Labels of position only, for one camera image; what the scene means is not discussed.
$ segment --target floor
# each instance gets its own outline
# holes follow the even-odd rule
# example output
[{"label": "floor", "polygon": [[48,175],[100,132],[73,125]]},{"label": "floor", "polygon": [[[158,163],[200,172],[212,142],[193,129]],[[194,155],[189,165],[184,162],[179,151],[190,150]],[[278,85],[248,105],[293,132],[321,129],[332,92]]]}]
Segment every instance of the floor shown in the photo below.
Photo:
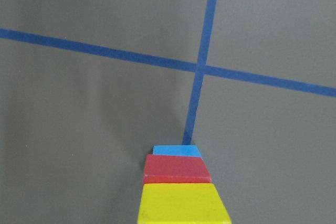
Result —
[{"label": "floor", "polygon": [[1,223],[136,223],[182,143],[233,223],[335,223],[335,0],[0,5]]}]

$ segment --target colored block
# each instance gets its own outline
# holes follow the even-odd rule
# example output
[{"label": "colored block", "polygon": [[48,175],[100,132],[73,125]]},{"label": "colored block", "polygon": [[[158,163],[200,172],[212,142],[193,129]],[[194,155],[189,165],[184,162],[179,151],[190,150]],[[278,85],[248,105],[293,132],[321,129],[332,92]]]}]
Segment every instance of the colored block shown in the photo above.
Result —
[{"label": "colored block", "polygon": [[200,157],[147,155],[143,183],[211,183]]},{"label": "colored block", "polygon": [[229,224],[213,184],[146,184],[138,224]]},{"label": "colored block", "polygon": [[155,145],[154,155],[202,157],[196,145]]}]

